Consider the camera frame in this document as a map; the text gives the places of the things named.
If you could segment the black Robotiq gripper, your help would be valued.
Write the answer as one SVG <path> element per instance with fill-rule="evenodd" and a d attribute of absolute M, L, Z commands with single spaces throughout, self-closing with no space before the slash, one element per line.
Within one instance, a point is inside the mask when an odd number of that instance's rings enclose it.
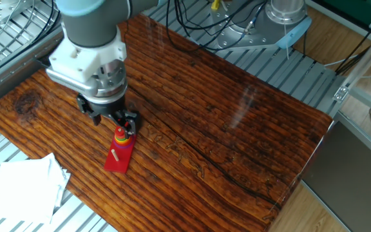
<path fill-rule="evenodd" d="M 83 95 L 77 95 L 77 105 L 82 113 L 87 114 L 95 126 L 101 122 L 101 115 L 114 120 L 115 124 L 124 132 L 125 137 L 137 134 L 140 114 L 129 111 L 125 105 L 125 96 L 109 103 L 94 103 Z"/>

